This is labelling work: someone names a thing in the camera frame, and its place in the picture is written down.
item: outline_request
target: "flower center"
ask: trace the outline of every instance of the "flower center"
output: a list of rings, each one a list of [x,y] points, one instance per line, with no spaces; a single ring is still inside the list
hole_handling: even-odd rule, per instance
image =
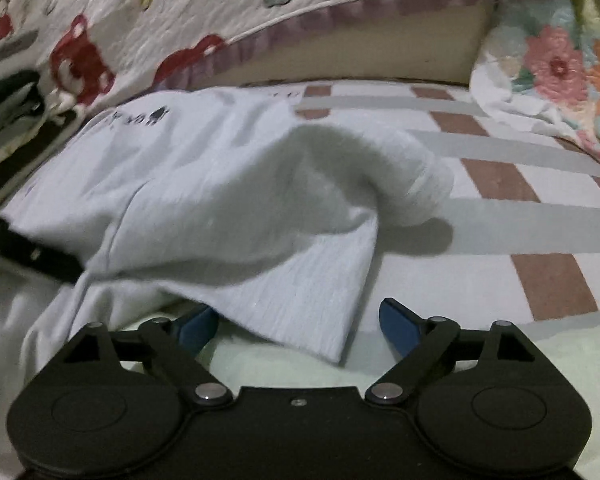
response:
[[[549,62],[549,67],[551,68],[551,73],[560,79],[564,79],[569,73],[569,65],[567,65],[565,60],[560,59],[559,57],[554,57]]]

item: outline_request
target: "white cloth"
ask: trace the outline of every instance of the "white cloth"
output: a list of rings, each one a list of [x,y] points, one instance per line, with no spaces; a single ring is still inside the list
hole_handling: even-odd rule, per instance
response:
[[[0,452],[8,406],[68,338],[176,296],[339,359],[378,219],[423,222],[451,186],[407,131],[306,121],[254,91],[158,92],[101,113],[2,212],[87,270],[58,288],[0,269]]]

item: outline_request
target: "floral pillow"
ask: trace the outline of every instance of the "floral pillow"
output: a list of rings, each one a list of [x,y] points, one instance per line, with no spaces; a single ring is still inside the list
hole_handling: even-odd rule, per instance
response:
[[[598,0],[502,0],[471,88],[497,120],[600,160]]]

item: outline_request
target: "plaid fabric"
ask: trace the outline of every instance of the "plaid fabric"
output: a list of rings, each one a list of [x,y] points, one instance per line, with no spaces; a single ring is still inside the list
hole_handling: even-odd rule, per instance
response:
[[[466,328],[600,310],[600,165],[576,146],[496,123],[460,88],[338,81],[253,91],[289,99],[308,120],[353,114],[400,126],[455,174],[437,218],[381,230],[347,367],[386,357],[378,306],[388,296]]]

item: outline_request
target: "screw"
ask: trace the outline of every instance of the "screw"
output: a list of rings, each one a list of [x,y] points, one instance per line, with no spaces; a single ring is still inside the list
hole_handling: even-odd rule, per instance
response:
[[[371,394],[379,400],[395,400],[403,392],[402,387],[395,383],[378,383],[371,387]]]
[[[202,383],[196,386],[196,395],[204,400],[216,400],[227,393],[226,386],[220,383]]]

